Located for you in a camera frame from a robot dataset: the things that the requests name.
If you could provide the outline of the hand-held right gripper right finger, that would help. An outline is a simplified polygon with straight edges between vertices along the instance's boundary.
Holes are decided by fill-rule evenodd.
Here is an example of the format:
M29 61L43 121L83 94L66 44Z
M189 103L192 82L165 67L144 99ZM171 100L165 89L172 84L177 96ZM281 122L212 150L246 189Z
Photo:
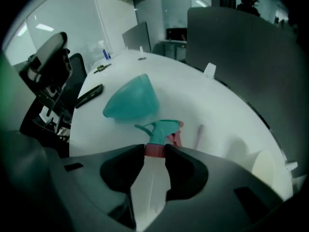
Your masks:
M282 203L238 164L184 147L165 146L171 189L150 232L240 232Z

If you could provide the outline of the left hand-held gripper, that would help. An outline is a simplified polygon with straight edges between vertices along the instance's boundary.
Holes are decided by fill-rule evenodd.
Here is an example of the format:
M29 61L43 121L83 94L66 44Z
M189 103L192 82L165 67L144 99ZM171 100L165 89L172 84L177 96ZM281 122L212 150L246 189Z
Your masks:
M19 72L36 96L22 123L24 131L58 137L63 128L70 128L65 121L70 114L60 98L73 72L67 41L64 32L53 35L28 58Z

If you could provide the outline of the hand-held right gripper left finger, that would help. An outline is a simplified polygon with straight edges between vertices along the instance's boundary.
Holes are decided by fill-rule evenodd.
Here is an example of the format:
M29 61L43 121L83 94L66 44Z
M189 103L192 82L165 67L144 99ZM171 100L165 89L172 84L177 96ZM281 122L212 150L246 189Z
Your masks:
M73 229L136 228L130 188L144 165L143 144L65 159L45 152Z

